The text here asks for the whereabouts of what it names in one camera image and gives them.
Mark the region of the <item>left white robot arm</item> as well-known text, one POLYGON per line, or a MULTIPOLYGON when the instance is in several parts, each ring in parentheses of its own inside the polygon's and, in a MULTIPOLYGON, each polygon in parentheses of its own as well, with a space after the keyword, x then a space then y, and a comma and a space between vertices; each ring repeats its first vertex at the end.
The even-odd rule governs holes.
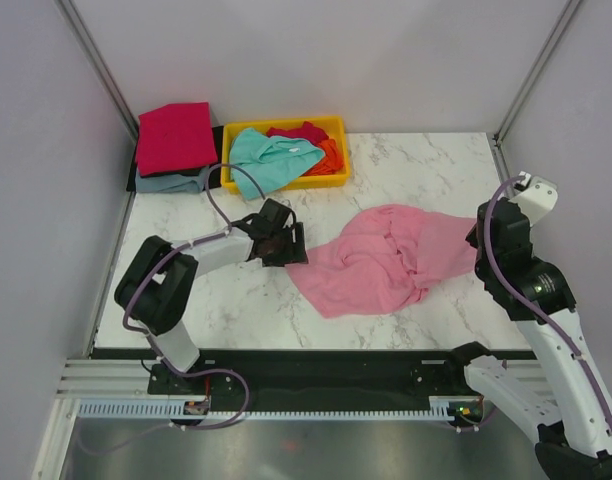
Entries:
POLYGON ((184 393, 203 393, 200 349, 183 317, 196 279, 225 266, 259 261, 263 267, 305 265, 304 224, 289 206, 273 199, 214 233, 173 243, 146 238, 123 274, 114 301, 125 330, 142 335, 171 382, 184 393))

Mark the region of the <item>teal t shirt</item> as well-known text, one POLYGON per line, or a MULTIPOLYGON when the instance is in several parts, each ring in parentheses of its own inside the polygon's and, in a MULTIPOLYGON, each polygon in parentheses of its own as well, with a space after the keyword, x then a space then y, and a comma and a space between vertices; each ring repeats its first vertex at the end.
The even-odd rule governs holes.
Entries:
POLYGON ((234 139, 229 163, 232 178, 246 200, 280 190, 301 177, 324 157, 317 146, 303 139, 281 136, 267 137, 261 132, 246 128, 234 139))

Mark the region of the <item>left aluminium frame post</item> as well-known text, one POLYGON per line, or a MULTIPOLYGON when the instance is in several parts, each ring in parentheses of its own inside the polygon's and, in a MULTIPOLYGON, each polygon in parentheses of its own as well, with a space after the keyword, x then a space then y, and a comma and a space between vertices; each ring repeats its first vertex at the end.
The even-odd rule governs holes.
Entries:
POLYGON ((83 50, 89 64, 109 96, 113 106, 119 114, 130 137, 137 140, 138 124, 126 102, 121 90, 109 69, 107 62, 98 48, 89 28, 87 27, 76 3, 72 0, 55 0, 55 6, 64 18, 75 40, 83 50))

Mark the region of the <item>pink t shirt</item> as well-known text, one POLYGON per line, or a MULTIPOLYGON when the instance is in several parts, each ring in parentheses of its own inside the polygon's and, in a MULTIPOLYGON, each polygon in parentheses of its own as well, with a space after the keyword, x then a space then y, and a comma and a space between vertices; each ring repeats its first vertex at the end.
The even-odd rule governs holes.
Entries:
POLYGON ((325 318, 383 315, 423 300, 439 283, 473 271, 472 218, 404 205, 364 210, 338 237, 289 265, 297 290, 325 318))

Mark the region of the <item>aluminium frame post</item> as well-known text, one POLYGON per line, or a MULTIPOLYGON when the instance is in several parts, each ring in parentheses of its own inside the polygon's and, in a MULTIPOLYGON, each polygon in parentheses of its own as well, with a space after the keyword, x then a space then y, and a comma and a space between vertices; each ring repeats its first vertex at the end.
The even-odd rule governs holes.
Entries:
POLYGON ((530 98, 532 91, 537 86, 540 77, 544 73, 552 57, 555 55, 564 36, 568 32, 571 24, 576 19, 584 4, 584 0, 568 0, 565 2, 562 11, 556 18, 555 23, 553 24, 531 67, 529 68, 527 75, 523 79, 519 90, 514 96, 499 127, 490 136, 495 147, 501 147, 503 140, 506 138, 512 126, 516 122, 524 105, 530 98))
POLYGON ((83 50, 89 64, 109 96, 113 106, 119 114, 130 137, 137 140, 138 124, 126 102, 121 90, 109 69, 107 62, 98 48, 89 28, 87 27, 76 3, 72 0, 55 0, 55 6, 64 18, 75 40, 83 50))

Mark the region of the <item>right aluminium frame post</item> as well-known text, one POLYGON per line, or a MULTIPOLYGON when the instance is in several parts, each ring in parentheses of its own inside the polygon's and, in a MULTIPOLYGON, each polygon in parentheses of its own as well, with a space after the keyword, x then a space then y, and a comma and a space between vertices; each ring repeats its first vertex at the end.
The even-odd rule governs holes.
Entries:
POLYGON ((553 24, 531 67, 529 68, 527 75, 523 79, 519 90, 514 96, 499 127, 490 136, 495 147, 501 147, 503 140, 506 138, 512 126, 516 122, 524 105, 530 98, 532 91, 537 86, 540 77, 544 73, 552 57, 555 55, 564 36, 568 32, 571 24, 576 19, 584 4, 584 0, 568 0, 565 2, 562 11, 556 18, 555 23, 553 24))

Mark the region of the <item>dark red t shirt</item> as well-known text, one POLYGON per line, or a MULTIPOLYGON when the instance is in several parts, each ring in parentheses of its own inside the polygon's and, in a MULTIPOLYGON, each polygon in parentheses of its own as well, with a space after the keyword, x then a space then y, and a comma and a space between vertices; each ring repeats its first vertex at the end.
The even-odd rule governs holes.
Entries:
POLYGON ((329 135, 324 129, 315 126, 309 121, 304 121, 299 127, 290 129, 271 127, 267 130, 266 136, 281 136, 290 139, 303 139, 309 141, 315 146, 329 139, 329 135))

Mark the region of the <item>orange t shirt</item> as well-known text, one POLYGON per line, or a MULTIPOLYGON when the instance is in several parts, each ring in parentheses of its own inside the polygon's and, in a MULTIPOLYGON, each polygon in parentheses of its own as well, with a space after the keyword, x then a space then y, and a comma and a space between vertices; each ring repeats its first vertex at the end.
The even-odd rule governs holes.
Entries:
POLYGON ((317 144, 324 157, 304 173, 305 176, 325 176, 339 172, 344 167, 344 157, 334 139, 328 138, 317 144))

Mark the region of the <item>folded black t shirt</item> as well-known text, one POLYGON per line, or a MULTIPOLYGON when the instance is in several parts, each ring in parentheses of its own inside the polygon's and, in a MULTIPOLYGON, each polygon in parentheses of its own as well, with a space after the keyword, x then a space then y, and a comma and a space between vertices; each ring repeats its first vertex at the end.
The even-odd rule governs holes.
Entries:
MULTIPOLYGON (((206 178, 206 183, 205 183, 205 186, 208 186, 208 189, 215 189, 215 188, 221 187, 220 170, 219 169, 209 170, 209 168, 218 164, 219 161, 221 160, 222 150, 223 150, 223 131, 224 131, 223 125, 219 125, 219 126, 212 128, 213 143, 214 143, 214 148, 216 152, 216 161, 208 164, 207 166, 204 166, 208 168, 208 176, 206 178)), ((128 178, 126 180, 126 186, 125 186, 125 190, 127 192, 136 192, 135 191, 135 174, 139 172, 137 169, 137 163, 136 163, 135 157, 136 157, 136 153, 133 153, 133 158, 131 159, 130 169, 129 169, 128 178)), ((179 173, 183 175, 192 175, 196 173, 199 169, 191 169, 191 170, 186 170, 186 171, 156 174, 154 176, 163 176, 163 175, 174 174, 174 173, 179 173)))

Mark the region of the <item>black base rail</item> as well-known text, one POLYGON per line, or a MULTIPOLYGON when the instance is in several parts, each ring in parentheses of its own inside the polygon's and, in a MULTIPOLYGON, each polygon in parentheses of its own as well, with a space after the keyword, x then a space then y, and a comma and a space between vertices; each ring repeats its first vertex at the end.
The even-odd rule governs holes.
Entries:
MULTIPOLYGON (((488 354, 477 342, 453 350, 219 350, 201 353, 192 372, 211 403, 240 408, 424 408, 433 396, 469 396, 468 361, 488 354)), ((163 366, 151 369, 152 394, 201 395, 163 366)))

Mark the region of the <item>folded crimson t shirt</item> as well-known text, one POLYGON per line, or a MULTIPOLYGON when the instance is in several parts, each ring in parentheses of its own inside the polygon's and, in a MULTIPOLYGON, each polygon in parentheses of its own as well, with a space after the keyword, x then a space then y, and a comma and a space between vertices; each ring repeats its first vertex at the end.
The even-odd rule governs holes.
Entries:
POLYGON ((172 103, 141 114, 135 159, 144 177, 215 162, 210 104, 172 103))

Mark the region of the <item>folded grey blue t shirt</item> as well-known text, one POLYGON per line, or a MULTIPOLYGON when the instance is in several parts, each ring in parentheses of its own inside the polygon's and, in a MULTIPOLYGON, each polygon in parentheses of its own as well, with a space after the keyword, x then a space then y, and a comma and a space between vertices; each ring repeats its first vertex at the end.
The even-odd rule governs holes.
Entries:
POLYGON ((201 193, 204 190, 208 168, 203 167, 192 175, 179 173, 163 176, 142 177, 135 174, 137 193, 201 193))

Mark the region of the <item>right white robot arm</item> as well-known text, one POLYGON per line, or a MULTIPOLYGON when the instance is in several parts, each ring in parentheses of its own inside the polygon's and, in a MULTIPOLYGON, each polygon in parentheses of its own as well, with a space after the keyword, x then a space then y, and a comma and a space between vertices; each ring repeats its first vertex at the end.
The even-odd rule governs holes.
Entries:
POLYGON ((543 400, 478 342, 455 348, 444 368, 453 392, 482 395, 530 440, 550 479, 612 479, 612 398, 584 344, 562 272, 533 253, 531 220, 506 198, 477 212, 467 242, 476 276, 528 341, 554 400, 543 400))

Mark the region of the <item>yellow plastic bin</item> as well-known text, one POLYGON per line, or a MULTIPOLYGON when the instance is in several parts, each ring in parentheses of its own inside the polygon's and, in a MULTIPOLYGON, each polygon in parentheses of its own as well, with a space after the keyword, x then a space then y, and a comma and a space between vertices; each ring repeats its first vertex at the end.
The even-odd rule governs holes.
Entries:
POLYGON ((223 128, 221 184, 254 199, 344 185, 352 172, 339 116, 258 120, 223 128))

